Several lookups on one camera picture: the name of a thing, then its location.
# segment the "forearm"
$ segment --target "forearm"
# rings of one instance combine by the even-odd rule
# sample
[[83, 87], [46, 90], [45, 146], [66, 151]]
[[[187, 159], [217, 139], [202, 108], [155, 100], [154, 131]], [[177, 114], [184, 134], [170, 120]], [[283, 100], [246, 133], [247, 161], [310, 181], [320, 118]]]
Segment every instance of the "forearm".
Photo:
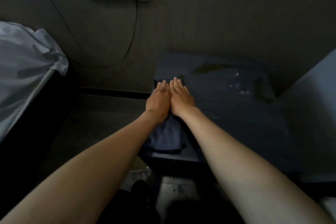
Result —
[[145, 112], [83, 151], [36, 187], [1, 224], [96, 223], [156, 125], [155, 117]]
[[287, 177], [199, 109], [192, 107], [181, 118], [246, 223], [332, 223]]

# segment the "gray wall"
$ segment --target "gray wall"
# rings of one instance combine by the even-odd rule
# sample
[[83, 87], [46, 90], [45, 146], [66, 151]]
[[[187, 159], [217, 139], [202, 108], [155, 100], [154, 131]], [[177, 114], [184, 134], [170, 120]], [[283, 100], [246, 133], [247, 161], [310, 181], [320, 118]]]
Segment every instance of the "gray wall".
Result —
[[[71, 59], [86, 66], [123, 58], [132, 37], [133, 2], [52, 1], [79, 46], [47, 0], [6, 0], [0, 16], [46, 28]], [[26, 9], [16, 2], [25, 2]], [[155, 56], [162, 52], [234, 55], [275, 65], [271, 79], [282, 92], [336, 47], [335, 14], [335, 0], [150, 0], [140, 3], [124, 62], [76, 70], [84, 86], [148, 92]]]
[[305, 181], [336, 181], [336, 50], [279, 97], [297, 136]]

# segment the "floor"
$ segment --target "floor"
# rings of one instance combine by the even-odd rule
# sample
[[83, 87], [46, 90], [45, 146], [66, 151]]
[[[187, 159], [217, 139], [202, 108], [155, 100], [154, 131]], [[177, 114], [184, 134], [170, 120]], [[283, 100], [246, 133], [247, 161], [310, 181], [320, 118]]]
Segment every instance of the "floor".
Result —
[[[36, 185], [69, 159], [134, 121], [145, 110], [145, 103], [141, 99], [81, 94], [40, 168]], [[130, 191], [139, 179], [150, 184], [157, 194], [156, 209], [162, 223], [175, 222], [174, 218], [181, 214], [188, 220], [191, 216], [196, 219], [196, 213], [218, 221], [227, 219], [225, 212], [235, 211], [218, 184], [207, 183], [206, 177], [194, 181], [154, 174], [137, 157], [120, 188]], [[242, 220], [233, 215], [229, 223]]]

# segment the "finger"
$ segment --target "finger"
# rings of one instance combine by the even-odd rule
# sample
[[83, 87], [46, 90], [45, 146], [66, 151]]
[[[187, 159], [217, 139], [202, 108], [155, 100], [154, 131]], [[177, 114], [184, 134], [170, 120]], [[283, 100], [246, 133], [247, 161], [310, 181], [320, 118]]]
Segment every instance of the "finger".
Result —
[[169, 89], [170, 89], [171, 93], [175, 92], [174, 81], [173, 80], [171, 80], [170, 83], [169, 83]]
[[158, 90], [161, 87], [161, 82], [157, 83], [156, 89]]
[[170, 92], [170, 88], [169, 87], [170, 87], [169, 84], [166, 83], [166, 92]]
[[166, 89], [166, 81], [164, 80], [161, 84], [160, 90], [165, 91], [165, 89]]
[[176, 91], [181, 91], [176, 77], [174, 77], [174, 88], [175, 88]]
[[180, 86], [180, 89], [181, 89], [181, 90], [184, 90], [184, 88], [183, 88], [183, 84], [182, 84], [182, 82], [181, 82], [180, 79], [177, 80], [177, 83], [178, 83], [178, 85]]

